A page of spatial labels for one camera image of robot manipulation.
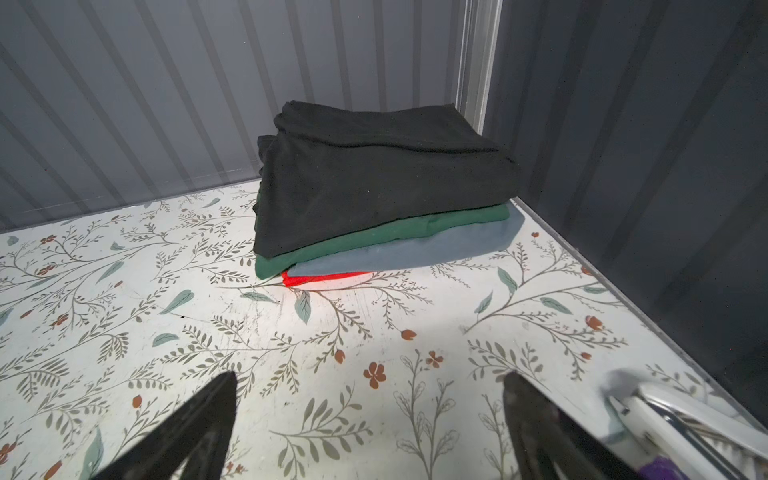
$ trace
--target gray wall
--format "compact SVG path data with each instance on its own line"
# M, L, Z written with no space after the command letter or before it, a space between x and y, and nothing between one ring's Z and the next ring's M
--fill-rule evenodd
M257 177L289 100L452 103L464 0L6 0L0 229Z
M767 15L507 2L485 124L523 200L766 424Z

